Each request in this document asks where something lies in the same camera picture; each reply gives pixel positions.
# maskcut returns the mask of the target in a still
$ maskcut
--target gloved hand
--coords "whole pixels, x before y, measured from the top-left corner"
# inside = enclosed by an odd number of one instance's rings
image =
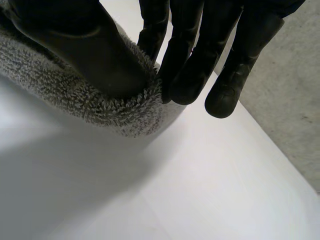
[[[172,37],[158,72],[163,103],[188,105],[197,99],[240,18],[224,68],[205,101],[210,115],[228,117],[260,52],[283,26],[282,18],[304,1],[139,0],[144,25],[138,46],[152,61],[163,43],[171,8]],[[202,12],[199,39],[190,56]]]
[[[114,98],[143,93],[148,74],[99,0],[8,0],[6,15],[24,35]]]

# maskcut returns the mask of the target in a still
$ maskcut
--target finger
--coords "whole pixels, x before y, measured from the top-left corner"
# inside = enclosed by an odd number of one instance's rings
[[[203,0],[171,0],[172,37],[168,43],[159,77],[162,79],[162,101],[170,102],[169,86],[190,56],[194,46]]]
[[[197,45],[170,86],[174,102],[188,105],[198,98],[241,12],[242,6],[234,0],[205,1]]]
[[[167,32],[170,0],[139,0],[143,30],[137,45],[154,63]]]
[[[232,114],[259,54],[283,24],[283,19],[271,11],[248,10],[244,6],[232,49],[205,100],[205,109],[210,115],[226,118]]]

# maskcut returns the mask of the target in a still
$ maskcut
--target white table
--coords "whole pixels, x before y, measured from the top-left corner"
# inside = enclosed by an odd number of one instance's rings
[[[137,2],[102,2],[136,41]],[[138,140],[0,79],[0,239],[315,240],[317,194],[241,104],[223,120],[205,112],[209,85]]]

